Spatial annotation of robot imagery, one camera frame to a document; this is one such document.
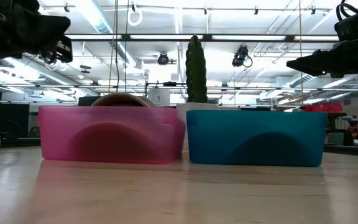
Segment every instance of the plastic bin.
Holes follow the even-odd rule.
[[[185,124],[171,108],[42,106],[42,156],[50,160],[166,164],[181,156]]]
[[[326,113],[188,111],[190,161],[320,166],[326,126]]]

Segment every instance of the cactus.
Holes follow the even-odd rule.
[[[186,76],[188,102],[207,103],[204,50],[196,35],[191,38],[186,51]]]

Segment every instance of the blue plastic bin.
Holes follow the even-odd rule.
[[[326,113],[195,110],[186,117],[193,163],[321,165]]]

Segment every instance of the table surface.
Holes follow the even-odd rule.
[[[0,223],[358,223],[358,156],[321,167],[43,161],[0,153]]]

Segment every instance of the pink plastic bin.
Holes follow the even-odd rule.
[[[181,157],[185,124],[171,108],[41,106],[44,159],[166,164]]]

